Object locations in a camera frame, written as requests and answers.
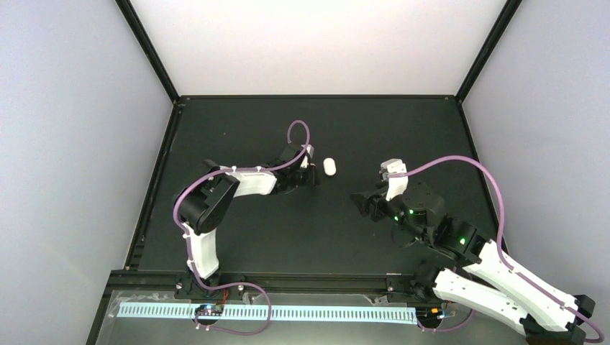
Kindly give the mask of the oval white charging case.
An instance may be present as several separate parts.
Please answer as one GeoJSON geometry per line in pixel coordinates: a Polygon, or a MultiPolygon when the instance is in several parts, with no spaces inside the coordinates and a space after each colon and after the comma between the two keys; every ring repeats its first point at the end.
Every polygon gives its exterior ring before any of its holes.
{"type": "Polygon", "coordinates": [[[323,170],[324,170],[325,175],[327,175],[327,176],[336,175],[337,166],[336,166],[336,162],[333,158],[331,158],[331,157],[325,158],[323,160],[322,165],[323,165],[323,170]]]}

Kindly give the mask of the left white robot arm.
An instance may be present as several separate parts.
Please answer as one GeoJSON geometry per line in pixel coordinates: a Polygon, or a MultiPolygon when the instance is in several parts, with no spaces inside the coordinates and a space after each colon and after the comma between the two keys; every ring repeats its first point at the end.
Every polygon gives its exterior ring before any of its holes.
{"type": "Polygon", "coordinates": [[[311,144],[289,144],[267,165],[227,167],[202,161],[176,194],[173,218],[184,231],[187,267],[206,280],[219,269],[217,228],[235,198],[289,193],[319,184],[311,144]]]}

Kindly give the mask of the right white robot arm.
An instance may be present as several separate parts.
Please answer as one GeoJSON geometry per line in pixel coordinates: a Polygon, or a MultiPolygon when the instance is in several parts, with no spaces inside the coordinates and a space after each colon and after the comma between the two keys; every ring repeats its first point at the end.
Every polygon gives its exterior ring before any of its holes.
{"type": "Polygon", "coordinates": [[[454,302],[496,319],[528,344],[584,344],[581,328],[595,303],[587,295],[563,293],[528,272],[491,237],[451,216],[444,199],[422,182],[381,182],[377,190],[353,193],[361,216],[388,219],[442,256],[422,262],[407,293],[417,300],[454,302]]]}

